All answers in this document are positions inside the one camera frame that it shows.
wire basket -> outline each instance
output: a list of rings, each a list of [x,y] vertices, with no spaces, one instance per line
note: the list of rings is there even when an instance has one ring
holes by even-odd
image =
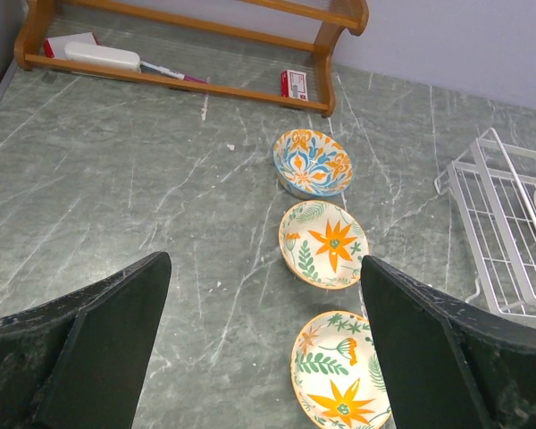
[[[435,179],[458,205],[477,292],[496,315],[536,317],[535,175],[536,151],[505,145],[490,128]]]

toothbrush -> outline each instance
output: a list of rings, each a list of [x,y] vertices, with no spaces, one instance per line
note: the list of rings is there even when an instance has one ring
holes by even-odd
[[[166,76],[171,76],[175,79],[208,84],[208,82],[205,82],[204,80],[192,78],[190,76],[187,76],[186,74],[178,73],[176,71],[169,70],[166,67],[161,67],[159,65],[148,63],[147,61],[141,61],[141,65],[147,67],[148,69],[155,70],[156,72],[160,72],[161,74],[164,74]]]

dish rack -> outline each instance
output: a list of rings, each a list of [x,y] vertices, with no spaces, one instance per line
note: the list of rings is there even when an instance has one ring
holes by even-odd
[[[336,105],[335,93],[331,83],[331,57],[333,50],[344,29],[347,29],[355,36],[359,36],[364,32],[369,18],[369,10],[365,0],[242,0],[242,3],[255,4],[283,13],[320,21],[321,26],[314,42],[308,43],[302,40],[283,38],[212,21],[197,20],[176,13],[166,13],[114,0],[28,0],[28,16],[16,39],[14,56],[18,65],[25,70],[31,70],[33,67],[45,67],[66,72],[93,74],[117,80],[264,101],[330,116]],[[178,80],[168,76],[139,73],[40,55],[39,49],[44,42],[48,28],[62,4],[118,13],[144,20],[213,32],[217,35],[243,38],[252,42],[306,52],[311,55],[311,61],[307,69],[309,70],[308,74],[314,75],[318,99],[317,101],[307,101],[284,97],[274,93],[274,91],[257,91],[239,86]],[[274,80],[280,83],[280,75],[274,76]]]
[[[477,291],[467,302],[482,289],[490,312],[508,318],[536,318],[535,176],[536,151],[490,128],[434,182],[456,201],[473,252]]]

blue and orange floral bowl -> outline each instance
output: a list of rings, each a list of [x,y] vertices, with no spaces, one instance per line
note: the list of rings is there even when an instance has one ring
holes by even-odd
[[[286,132],[274,144],[273,156],[280,183],[297,198],[333,197],[353,176],[344,148],[320,131]]]

red and white box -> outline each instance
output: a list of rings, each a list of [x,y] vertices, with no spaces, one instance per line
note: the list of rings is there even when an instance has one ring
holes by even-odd
[[[281,75],[282,95],[307,101],[307,80],[303,71],[285,70]]]
[[[60,36],[59,38],[47,38],[44,42],[44,53],[48,58],[67,60],[65,57],[65,51],[63,49],[70,42],[99,45],[93,33],[71,34],[70,36]]]

